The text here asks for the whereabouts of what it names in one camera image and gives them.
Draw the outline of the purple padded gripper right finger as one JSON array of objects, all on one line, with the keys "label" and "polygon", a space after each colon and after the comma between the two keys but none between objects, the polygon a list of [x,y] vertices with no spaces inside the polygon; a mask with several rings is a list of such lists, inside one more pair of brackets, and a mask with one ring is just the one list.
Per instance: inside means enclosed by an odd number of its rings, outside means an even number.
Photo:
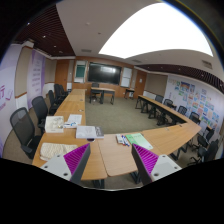
[{"label": "purple padded gripper right finger", "polygon": [[139,145],[133,144],[131,153],[143,185],[150,184],[181,170],[181,167],[167,155],[158,156]]}]

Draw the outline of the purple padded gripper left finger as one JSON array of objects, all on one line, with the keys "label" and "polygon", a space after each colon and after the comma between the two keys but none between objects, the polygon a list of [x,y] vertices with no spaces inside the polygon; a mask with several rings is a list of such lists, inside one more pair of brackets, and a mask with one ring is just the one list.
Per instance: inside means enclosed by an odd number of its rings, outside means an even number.
[{"label": "purple padded gripper left finger", "polygon": [[42,169],[79,185],[90,152],[90,144],[82,145],[65,155],[55,155],[42,166]]}]

